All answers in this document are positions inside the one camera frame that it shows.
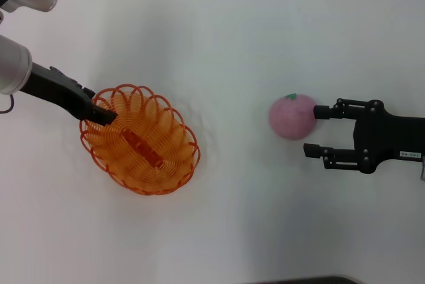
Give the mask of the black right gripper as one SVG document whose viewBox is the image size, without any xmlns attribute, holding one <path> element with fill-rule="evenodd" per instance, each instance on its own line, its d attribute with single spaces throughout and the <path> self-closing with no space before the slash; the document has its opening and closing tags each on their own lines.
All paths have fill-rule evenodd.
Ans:
<svg viewBox="0 0 425 284">
<path fill-rule="evenodd" d="M 354 119 L 354 149 L 303 144 L 307 158 L 322 159 L 326 169 L 371 174 L 387 160 L 424 162 L 424 119 L 393 115 L 379 100 L 339 98 L 333 106 L 316 105 L 316 119 Z"/>
</svg>

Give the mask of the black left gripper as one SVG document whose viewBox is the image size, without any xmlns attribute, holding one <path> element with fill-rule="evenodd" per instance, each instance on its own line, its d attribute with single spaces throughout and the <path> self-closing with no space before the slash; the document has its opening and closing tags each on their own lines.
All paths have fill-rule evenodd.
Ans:
<svg viewBox="0 0 425 284">
<path fill-rule="evenodd" d="M 116 112 L 94 103 L 94 91 L 52 66 L 48 69 L 33 63 L 29 78 L 20 91 L 55 104 L 79 120 L 105 126 L 117 117 Z"/>
</svg>

